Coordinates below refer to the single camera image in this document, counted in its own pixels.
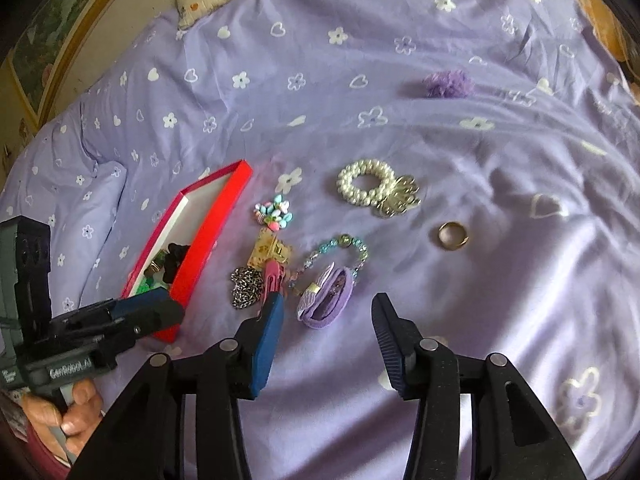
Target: gold charm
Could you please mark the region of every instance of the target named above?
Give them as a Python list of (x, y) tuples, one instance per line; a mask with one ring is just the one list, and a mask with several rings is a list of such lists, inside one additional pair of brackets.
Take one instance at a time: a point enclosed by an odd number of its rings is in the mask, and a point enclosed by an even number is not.
[(420, 199), (415, 195), (419, 189), (411, 175), (399, 177), (389, 196), (376, 206), (376, 213), (382, 218), (391, 218), (419, 206)]
[(260, 229), (247, 265), (258, 270), (264, 268), (267, 260), (276, 260), (279, 264), (286, 265), (292, 253), (292, 246), (283, 244), (269, 228), (264, 227)]

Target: red box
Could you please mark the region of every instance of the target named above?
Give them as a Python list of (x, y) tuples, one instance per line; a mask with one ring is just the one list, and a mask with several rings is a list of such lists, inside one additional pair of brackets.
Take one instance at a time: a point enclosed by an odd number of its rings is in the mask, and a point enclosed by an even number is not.
[[(239, 160), (181, 190), (147, 241), (129, 275), (122, 297), (134, 295), (144, 279), (145, 269), (158, 251), (173, 242), (191, 246), (170, 289), (170, 296), (187, 308), (220, 231), (252, 173), (249, 164)], [(157, 332), (155, 336), (172, 343), (178, 328), (179, 325), (172, 326)]]

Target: pearl bracelet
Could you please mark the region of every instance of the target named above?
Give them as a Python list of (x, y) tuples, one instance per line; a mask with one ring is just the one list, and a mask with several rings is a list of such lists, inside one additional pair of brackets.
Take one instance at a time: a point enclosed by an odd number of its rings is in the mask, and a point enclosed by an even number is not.
[[(369, 191), (353, 185), (353, 179), (361, 175), (372, 174), (380, 179), (380, 185)], [(386, 162), (375, 158), (361, 158), (348, 165), (338, 174), (338, 192), (350, 204), (356, 206), (377, 206), (393, 191), (396, 175)]]
[[(380, 179), (380, 185), (364, 191), (353, 185), (353, 179), (372, 174)], [(394, 170), (386, 162), (375, 158), (361, 158), (348, 165), (338, 174), (338, 192), (350, 204), (372, 206), (382, 218), (401, 215), (420, 205), (416, 196), (419, 187), (411, 175), (396, 178)]]

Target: human hand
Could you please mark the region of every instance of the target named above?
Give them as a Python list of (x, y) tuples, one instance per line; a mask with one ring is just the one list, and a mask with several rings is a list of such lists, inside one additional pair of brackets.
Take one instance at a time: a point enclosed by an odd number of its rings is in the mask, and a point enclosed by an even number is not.
[(64, 460), (65, 452), (49, 427), (60, 426), (68, 436), (66, 448), (78, 455), (102, 420), (102, 397), (91, 379), (74, 384), (72, 396), (74, 403), (64, 416), (48, 400), (31, 394), (22, 398), (22, 409), (42, 443)]

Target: blue gripper pad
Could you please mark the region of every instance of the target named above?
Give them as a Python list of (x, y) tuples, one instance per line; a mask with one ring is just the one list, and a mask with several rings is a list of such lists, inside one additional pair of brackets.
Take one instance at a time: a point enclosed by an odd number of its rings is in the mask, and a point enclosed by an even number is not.
[(262, 309), (268, 312), (269, 317), (264, 323), (262, 336), (256, 345), (252, 362), (252, 381), (249, 390), (254, 397), (257, 397), (267, 384), (284, 320), (284, 298), (282, 295), (270, 294), (267, 303), (271, 303), (271, 308), (266, 309), (267, 305), (265, 305)]

